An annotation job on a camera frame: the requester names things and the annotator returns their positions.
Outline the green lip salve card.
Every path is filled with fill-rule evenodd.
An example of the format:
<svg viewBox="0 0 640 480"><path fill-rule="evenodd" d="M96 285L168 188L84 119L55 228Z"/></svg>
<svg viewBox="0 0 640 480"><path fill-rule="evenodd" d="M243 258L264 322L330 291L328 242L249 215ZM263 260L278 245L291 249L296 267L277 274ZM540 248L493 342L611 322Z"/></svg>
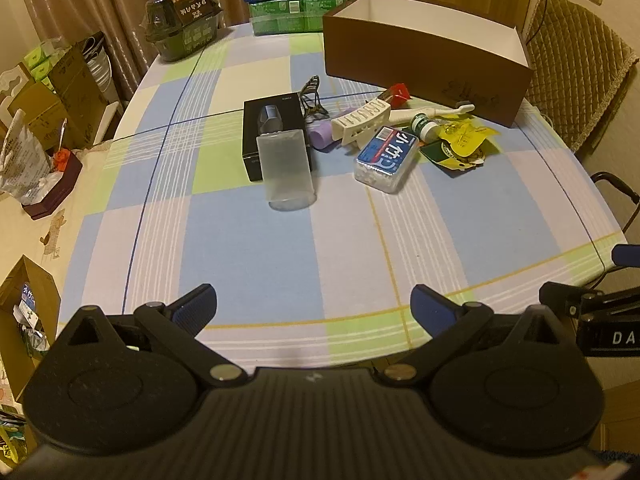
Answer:
<svg viewBox="0 0 640 480"><path fill-rule="evenodd" d="M422 145L420 153L433 164L450 171L468 171L483 166L485 162L484 152L480 148L469 157L462 157L444 140Z"/></svg>

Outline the blue dental floss box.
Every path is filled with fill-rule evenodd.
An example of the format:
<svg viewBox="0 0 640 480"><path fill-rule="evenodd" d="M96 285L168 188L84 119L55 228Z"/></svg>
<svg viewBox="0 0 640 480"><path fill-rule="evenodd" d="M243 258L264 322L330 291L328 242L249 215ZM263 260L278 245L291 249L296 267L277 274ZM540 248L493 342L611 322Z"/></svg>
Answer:
<svg viewBox="0 0 640 480"><path fill-rule="evenodd" d="M419 139L389 126L378 129L355 159L355 179L387 194L395 194L416 159Z"/></svg>

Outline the frosted clear plastic cup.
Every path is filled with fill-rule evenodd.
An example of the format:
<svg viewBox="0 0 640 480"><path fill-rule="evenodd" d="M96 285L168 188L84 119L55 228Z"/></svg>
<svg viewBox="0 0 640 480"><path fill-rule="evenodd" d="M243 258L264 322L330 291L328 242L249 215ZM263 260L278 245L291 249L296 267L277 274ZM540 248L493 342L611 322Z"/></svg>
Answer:
<svg viewBox="0 0 640 480"><path fill-rule="evenodd" d="M302 129L262 134L257 147L266 200L272 209L299 210L316 201Z"/></svg>

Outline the yellow snack packet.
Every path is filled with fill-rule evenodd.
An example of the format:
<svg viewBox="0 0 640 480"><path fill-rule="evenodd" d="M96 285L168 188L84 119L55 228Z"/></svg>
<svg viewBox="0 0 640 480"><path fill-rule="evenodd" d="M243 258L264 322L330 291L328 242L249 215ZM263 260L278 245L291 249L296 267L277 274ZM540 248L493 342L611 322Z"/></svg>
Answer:
<svg viewBox="0 0 640 480"><path fill-rule="evenodd" d="M442 124L438 137L448 144L457 158L470 158L497 134L497 130L477 125L471 119L460 119Z"/></svg>

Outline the green lip salve jar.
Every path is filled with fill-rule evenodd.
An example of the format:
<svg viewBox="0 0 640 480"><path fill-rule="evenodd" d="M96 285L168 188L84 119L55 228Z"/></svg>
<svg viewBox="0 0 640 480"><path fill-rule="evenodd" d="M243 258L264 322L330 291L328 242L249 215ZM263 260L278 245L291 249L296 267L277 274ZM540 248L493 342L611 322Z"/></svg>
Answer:
<svg viewBox="0 0 640 480"><path fill-rule="evenodd" d="M440 138L440 132L444 122L440 118L428 117L419 113L412 118L410 129L412 133L424 144L430 144Z"/></svg>

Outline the white folding toothbrush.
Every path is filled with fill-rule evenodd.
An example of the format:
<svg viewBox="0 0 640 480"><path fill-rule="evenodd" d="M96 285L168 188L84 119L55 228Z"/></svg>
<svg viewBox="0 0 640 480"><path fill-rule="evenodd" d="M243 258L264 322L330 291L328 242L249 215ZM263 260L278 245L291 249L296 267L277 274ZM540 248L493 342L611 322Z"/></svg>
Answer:
<svg viewBox="0 0 640 480"><path fill-rule="evenodd" d="M464 115L470 114L475 110L475 105L472 103L463 103L457 108L450 110L449 108L436 108L430 106L424 106L420 108L403 108L402 110L392 110L390 117L387 119L387 125L389 126L401 126L408 125L412 122L416 115L423 114L427 118L444 117L449 115Z"/></svg>

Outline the purple cream tube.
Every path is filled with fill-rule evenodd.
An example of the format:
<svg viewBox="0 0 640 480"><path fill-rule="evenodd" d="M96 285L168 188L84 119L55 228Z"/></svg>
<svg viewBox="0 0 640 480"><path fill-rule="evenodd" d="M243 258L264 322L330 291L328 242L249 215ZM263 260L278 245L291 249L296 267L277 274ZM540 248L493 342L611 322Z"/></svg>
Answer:
<svg viewBox="0 0 640 480"><path fill-rule="evenodd" d="M308 141L315 150L327 150L331 145L340 142L340 139L333 137L332 120L333 117L316 120L307 125Z"/></svg>

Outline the red snack packet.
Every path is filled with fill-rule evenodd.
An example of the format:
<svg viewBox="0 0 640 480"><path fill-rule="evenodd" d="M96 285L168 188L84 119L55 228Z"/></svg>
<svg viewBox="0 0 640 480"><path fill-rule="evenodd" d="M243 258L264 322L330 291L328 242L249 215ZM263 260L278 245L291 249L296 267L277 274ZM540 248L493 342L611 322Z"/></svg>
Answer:
<svg viewBox="0 0 640 480"><path fill-rule="evenodd" d="M386 102L392 110L400 110L406 106L411 96L405 84L392 84L378 95L378 99Z"/></svg>

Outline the black shaver product box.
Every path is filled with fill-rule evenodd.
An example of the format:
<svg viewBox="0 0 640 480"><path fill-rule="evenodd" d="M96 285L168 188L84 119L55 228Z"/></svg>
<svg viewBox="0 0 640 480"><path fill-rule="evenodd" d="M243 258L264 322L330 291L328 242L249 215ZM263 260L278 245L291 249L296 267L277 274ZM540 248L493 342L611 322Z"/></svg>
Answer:
<svg viewBox="0 0 640 480"><path fill-rule="evenodd" d="M310 169L312 166L311 149L306 133L306 124L297 93L266 96L244 102L242 161L250 182L262 180L257 138L265 133L302 129L306 139Z"/></svg>

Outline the black hair claw clip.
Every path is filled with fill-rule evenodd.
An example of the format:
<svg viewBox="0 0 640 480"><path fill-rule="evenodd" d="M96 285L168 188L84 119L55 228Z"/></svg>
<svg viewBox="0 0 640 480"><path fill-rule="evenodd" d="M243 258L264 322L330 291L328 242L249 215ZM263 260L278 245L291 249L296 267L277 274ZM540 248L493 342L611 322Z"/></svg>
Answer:
<svg viewBox="0 0 640 480"><path fill-rule="evenodd" d="M330 116L329 112L323 106L320 94L320 78L318 75L311 76L303 88L298 92L300 105L303 109L303 116L306 122L314 120L326 119Z"/></svg>

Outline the open cardboard box left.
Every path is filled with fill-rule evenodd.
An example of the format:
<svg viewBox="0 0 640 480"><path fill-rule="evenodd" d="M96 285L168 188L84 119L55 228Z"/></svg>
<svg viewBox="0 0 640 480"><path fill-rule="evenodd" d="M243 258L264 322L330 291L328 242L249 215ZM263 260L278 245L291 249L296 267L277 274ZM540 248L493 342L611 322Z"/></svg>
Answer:
<svg viewBox="0 0 640 480"><path fill-rule="evenodd" d="M53 276L26 256L1 284L1 362L16 402L53 344L60 303Z"/></svg>

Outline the dark red tissue box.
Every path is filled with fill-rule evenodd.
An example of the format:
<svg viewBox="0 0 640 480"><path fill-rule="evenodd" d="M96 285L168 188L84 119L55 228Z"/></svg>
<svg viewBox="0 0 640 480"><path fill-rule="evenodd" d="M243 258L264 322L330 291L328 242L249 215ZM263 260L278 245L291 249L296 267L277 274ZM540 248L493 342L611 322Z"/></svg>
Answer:
<svg viewBox="0 0 640 480"><path fill-rule="evenodd" d="M53 171L43 187L43 196L33 204L23 205L23 210L32 220L46 218L53 214L73 191L82 169L82 163L71 151L64 148L67 156L63 171Z"/></svg>

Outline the quilted tan chair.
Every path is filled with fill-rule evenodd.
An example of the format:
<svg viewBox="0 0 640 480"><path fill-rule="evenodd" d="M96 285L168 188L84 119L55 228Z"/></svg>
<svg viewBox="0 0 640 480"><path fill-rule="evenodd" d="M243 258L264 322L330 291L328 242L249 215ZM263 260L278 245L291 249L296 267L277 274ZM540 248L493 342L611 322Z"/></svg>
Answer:
<svg viewBox="0 0 640 480"><path fill-rule="evenodd" d="M534 73L526 99L572 152L592 150L626 96L639 55L570 0L538 1L527 52Z"/></svg>

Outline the brown cardboard boxes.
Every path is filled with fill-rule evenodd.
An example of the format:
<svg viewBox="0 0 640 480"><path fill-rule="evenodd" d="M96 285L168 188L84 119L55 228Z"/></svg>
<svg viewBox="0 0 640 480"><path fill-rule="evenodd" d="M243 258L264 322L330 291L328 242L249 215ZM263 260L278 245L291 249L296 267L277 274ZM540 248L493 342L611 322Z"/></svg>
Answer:
<svg viewBox="0 0 640 480"><path fill-rule="evenodd" d="M111 139L122 118L122 104L100 91L82 55L82 45L70 47L46 78L26 84L8 105L21 110L43 149L91 148Z"/></svg>

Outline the black metal chair frame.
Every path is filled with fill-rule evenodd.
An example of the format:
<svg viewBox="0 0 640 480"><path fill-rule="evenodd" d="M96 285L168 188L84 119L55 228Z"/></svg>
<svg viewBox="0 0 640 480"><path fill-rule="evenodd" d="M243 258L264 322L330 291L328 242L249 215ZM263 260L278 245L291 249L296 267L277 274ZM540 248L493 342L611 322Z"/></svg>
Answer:
<svg viewBox="0 0 640 480"><path fill-rule="evenodd" d="M594 172L590 179L600 188L606 184L611 189L606 198L610 205L622 206L623 203L626 203L629 216L620 225L622 226L622 232L627 233L639 217L639 193L619 176L609 171Z"/></svg>

